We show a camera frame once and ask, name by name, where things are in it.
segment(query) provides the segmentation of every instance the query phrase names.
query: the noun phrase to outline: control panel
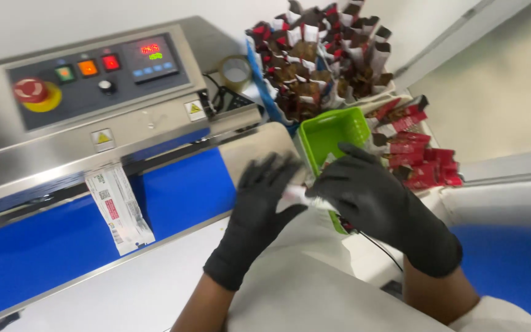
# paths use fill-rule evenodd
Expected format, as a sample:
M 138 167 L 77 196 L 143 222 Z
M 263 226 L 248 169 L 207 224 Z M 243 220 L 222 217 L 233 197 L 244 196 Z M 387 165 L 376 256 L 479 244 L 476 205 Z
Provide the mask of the control panel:
M 34 130 L 185 85 L 169 33 L 8 69 L 26 130 Z

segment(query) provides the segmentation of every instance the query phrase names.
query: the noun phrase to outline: green digital readout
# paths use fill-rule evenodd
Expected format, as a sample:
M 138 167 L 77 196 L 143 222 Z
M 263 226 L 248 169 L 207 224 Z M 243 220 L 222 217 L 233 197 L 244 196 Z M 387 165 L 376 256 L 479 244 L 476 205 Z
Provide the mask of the green digital readout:
M 149 56 L 149 59 L 151 60 L 160 59 L 160 58 L 163 58 L 163 54 L 161 53 L 155 53 Z

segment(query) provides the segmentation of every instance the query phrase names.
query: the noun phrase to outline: yellow warning triangle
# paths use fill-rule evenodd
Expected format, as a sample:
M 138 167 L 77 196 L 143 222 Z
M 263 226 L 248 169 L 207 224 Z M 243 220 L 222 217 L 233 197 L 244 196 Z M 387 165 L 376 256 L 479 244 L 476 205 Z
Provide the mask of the yellow warning triangle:
M 99 136 L 97 137 L 97 143 L 102 144 L 106 142 L 110 142 L 111 139 L 103 132 L 100 132 Z
M 192 104 L 192 109 L 190 110 L 190 114 L 193 114 L 193 113 L 196 113 L 196 112 L 200 112 L 201 109 L 199 107 L 196 106 L 196 104 Z

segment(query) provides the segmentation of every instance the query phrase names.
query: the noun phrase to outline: white sleeve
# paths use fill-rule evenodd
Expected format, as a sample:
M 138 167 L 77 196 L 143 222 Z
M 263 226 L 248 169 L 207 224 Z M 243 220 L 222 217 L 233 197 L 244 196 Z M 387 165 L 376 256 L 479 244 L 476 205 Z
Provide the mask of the white sleeve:
M 515 304 L 485 296 L 449 328 L 456 332 L 531 331 L 531 315 Z

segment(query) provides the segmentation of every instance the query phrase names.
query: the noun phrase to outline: black glove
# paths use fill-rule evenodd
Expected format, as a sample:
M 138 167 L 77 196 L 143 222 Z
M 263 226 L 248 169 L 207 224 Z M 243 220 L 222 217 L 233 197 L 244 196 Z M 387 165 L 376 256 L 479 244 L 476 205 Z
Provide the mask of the black glove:
M 272 154 L 261 165 L 250 162 L 239 181 L 237 202 L 225 235 L 204 265 L 204 273 L 227 290 L 239 290 L 253 261 L 298 214 L 307 209 L 292 205 L 280 213 L 276 207 L 282 192 L 300 169 L 300 163 Z
M 352 144 L 321 173 L 306 196 L 329 201 L 353 227 L 402 251 L 411 265 L 441 278 L 462 260 L 458 238 L 377 159 Z

